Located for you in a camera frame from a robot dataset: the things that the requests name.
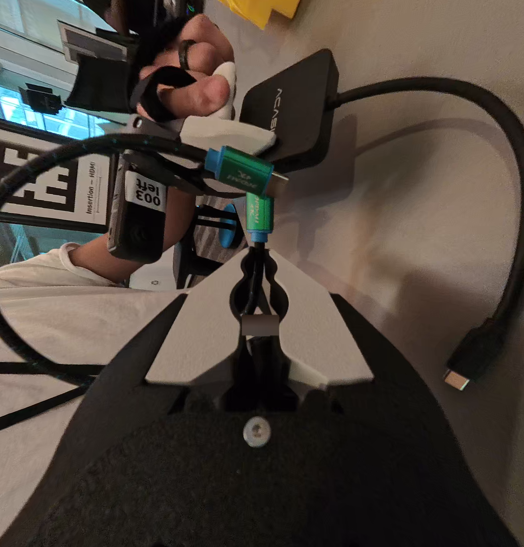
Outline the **small black bracket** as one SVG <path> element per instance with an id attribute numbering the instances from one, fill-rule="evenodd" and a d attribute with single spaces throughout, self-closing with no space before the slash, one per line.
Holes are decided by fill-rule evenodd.
<path id="1" fill-rule="evenodd" d="M 52 88 L 26 83 L 26 87 L 19 87 L 19 93 L 22 102 L 34 112 L 58 114 L 63 108 L 61 97 Z"/>

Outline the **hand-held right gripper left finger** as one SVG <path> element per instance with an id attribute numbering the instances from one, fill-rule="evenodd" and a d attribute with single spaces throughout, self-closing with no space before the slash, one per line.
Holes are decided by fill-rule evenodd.
<path id="1" fill-rule="evenodd" d="M 231 291 L 243 278 L 248 250 L 185 291 L 187 298 L 145 379 L 152 385 L 198 390 L 214 400 L 232 385 L 232 356 L 240 325 L 231 311 Z"/>

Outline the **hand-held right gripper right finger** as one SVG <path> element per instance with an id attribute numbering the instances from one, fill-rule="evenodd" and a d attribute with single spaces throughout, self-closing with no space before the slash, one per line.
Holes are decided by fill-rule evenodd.
<path id="1" fill-rule="evenodd" d="M 314 389 L 371 382 L 374 374 L 327 289 L 276 251 L 269 257 L 288 299 L 279 342 L 290 361 L 288 386 L 300 401 Z"/>

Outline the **yellow plastic bin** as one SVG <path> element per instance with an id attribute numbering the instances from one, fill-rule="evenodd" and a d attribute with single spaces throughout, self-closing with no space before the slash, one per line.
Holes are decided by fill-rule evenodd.
<path id="1" fill-rule="evenodd" d="M 220 1 L 233 13 L 264 30 L 273 12 L 293 19 L 300 1 Z"/>

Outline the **person's left hand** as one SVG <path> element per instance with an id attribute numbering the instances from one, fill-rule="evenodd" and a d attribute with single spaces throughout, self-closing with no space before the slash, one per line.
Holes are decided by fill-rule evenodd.
<path id="1" fill-rule="evenodd" d="M 167 42 L 154 60 L 140 70 L 139 78 L 145 79 L 161 67 L 179 67 L 179 47 L 185 40 L 195 41 L 186 52 L 186 60 L 189 74 L 196 81 L 181 88 L 159 85 L 157 94 L 163 107 L 175 118 L 205 117 L 227 105 L 230 85 L 215 70 L 225 62 L 234 61 L 232 45 L 208 16 L 192 17 L 178 36 Z"/>

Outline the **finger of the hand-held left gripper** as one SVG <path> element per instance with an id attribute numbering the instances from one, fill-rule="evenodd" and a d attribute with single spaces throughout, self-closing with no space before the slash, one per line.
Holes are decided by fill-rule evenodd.
<path id="1" fill-rule="evenodd" d="M 177 140 L 205 151 L 228 146 L 254 156 L 264 153 L 277 141 L 272 131 L 211 116 L 189 116 L 159 124 L 139 114 L 132 114 L 129 116 L 129 132 Z"/>
<path id="2" fill-rule="evenodd" d="M 128 170 L 144 175 L 168 188 L 176 188 L 191 195 L 220 198 L 246 196 L 246 193 L 215 190 L 205 183 L 203 169 L 187 168 L 156 152 L 125 152 L 125 160 L 130 165 Z"/>

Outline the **black framed sign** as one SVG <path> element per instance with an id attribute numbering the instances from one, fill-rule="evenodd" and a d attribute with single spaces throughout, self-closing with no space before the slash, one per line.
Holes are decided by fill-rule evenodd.
<path id="1" fill-rule="evenodd" d="M 0 180 L 68 137 L 0 119 Z M 103 234 L 110 215 L 116 161 L 104 155 L 67 160 L 8 199 L 0 222 Z"/>

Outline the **blue round disc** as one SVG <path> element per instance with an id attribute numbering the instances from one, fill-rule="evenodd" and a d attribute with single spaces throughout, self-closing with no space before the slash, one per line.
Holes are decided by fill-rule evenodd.
<path id="1" fill-rule="evenodd" d="M 219 229 L 219 243 L 225 249 L 235 250 L 244 238 L 244 231 L 235 205 L 233 203 L 226 205 L 224 211 L 232 214 L 233 217 L 220 219 L 228 227 Z"/>

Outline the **black braided cable green plugs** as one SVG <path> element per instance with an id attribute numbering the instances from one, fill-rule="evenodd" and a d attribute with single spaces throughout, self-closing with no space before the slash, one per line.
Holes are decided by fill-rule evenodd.
<path id="1" fill-rule="evenodd" d="M 270 182 L 279 176 L 271 163 L 255 156 L 254 153 L 240 152 L 230 146 L 221 146 L 219 150 L 216 150 L 213 145 L 206 152 L 201 148 L 167 137 L 112 133 L 62 145 L 15 168 L 0 180 L 0 210 L 15 192 L 66 161 L 90 154 L 112 155 L 126 150 L 146 155 L 163 152 L 203 163 L 201 168 L 188 169 L 168 160 L 168 166 L 166 166 L 171 175 L 184 180 L 192 190 L 199 191 L 201 195 L 208 194 L 211 190 L 204 183 L 204 178 L 211 178 L 233 188 L 266 197 L 271 194 Z M 0 431 L 74 400 L 85 394 L 94 382 L 94 374 L 88 370 L 87 365 L 79 366 L 80 373 L 72 373 L 68 372 L 69 366 L 60 366 L 44 357 L 19 336 L 1 310 L 0 338 L 13 352 L 23 358 L 22 364 L 25 366 L 26 373 L 51 376 L 75 386 L 71 391 L 1 416 Z"/>

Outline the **person's white shirt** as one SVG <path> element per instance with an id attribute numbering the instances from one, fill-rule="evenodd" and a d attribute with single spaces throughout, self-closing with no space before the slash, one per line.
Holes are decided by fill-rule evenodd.
<path id="1" fill-rule="evenodd" d="M 34 349 L 60 364 L 102 364 L 180 291 L 123 288 L 76 267 L 61 248 L 0 268 L 0 310 Z M 0 536 L 44 475 L 80 399 L 0 431 Z"/>

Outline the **person's left forearm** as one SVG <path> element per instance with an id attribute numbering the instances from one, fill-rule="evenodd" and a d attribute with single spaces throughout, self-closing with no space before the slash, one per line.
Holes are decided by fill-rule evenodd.
<path id="1" fill-rule="evenodd" d="M 164 251 L 173 247 L 187 232 L 194 216 L 196 197 L 169 188 L 166 206 Z M 142 264 L 112 256 L 108 251 L 108 237 L 109 234 L 104 234 L 71 250 L 68 256 L 74 266 L 89 270 L 112 283 L 120 284 L 139 270 Z"/>

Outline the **white bin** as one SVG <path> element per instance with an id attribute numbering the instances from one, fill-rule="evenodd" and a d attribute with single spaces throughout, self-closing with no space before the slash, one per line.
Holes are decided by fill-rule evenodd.
<path id="1" fill-rule="evenodd" d="M 176 281 L 172 269 L 144 265 L 130 276 L 129 288 L 141 291 L 175 291 Z"/>

